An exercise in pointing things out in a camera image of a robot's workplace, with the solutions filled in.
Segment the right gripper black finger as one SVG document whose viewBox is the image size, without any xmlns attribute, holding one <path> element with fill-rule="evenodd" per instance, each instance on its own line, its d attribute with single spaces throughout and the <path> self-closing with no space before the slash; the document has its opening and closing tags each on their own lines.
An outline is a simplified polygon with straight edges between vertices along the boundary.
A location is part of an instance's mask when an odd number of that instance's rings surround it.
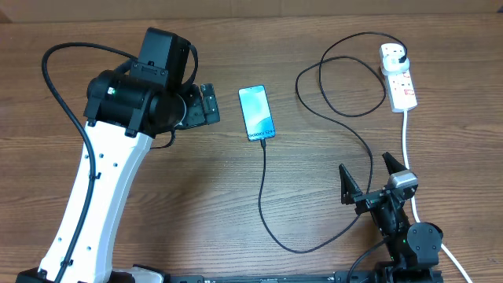
<svg viewBox="0 0 503 283">
<path fill-rule="evenodd" d="M 389 175 L 406 170 L 406 166 L 398 162 L 389 152 L 382 155 Z"/>
<path fill-rule="evenodd" d="M 343 164 L 339 165 L 339 172 L 341 181 L 341 204 L 353 204 L 354 199 L 362 195 L 362 191 Z"/>
</svg>

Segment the black Samsung Galaxy smartphone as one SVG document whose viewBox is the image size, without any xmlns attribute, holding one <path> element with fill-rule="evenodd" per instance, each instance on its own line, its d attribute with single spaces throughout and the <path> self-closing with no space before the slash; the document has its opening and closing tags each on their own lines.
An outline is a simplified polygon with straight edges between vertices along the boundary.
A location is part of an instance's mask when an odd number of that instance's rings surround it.
<svg viewBox="0 0 503 283">
<path fill-rule="evenodd" d="M 241 88 L 238 97 L 248 140 L 273 138 L 276 130 L 264 85 Z"/>
</svg>

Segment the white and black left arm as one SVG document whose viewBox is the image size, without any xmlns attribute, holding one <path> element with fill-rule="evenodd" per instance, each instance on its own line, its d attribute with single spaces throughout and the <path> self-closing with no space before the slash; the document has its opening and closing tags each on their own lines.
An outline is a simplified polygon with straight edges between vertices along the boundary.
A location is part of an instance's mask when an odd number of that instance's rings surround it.
<svg viewBox="0 0 503 283">
<path fill-rule="evenodd" d="M 220 120 L 211 84 L 185 75 L 196 47 L 149 28 L 137 56 L 105 70 L 87 87 L 83 151 L 64 217 L 41 263 L 19 282 L 168 282 L 168 273 L 136 264 L 116 269 L 116 233 L 141 162 L 163 133 Z"/>
</svg>

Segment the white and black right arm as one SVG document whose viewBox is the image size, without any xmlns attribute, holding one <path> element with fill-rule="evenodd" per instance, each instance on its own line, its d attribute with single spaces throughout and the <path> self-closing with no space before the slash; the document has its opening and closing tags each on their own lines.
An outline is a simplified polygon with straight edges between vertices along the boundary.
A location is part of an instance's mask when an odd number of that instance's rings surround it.
<svg viewBox="0 0 503 283">
<path fill-rule="evenodd" d="M 363 193 L 344 165 L 339 165 L 341 203 L 353 204 L 357 215 L 370 213 L 383 240 L 361 255 L 347 272 L 345 282 L 441 283 L 439 264 L 443 231 L 430 222 L 410 223 L 403 209 L 418 189 L 418 177 L 390 153 L 383 154 L 389 173 L 387 184 L 377 191 Z M 357 273 L 359 263 L 381 246 L 390 260 L 374 269 Z"/>
</svg>

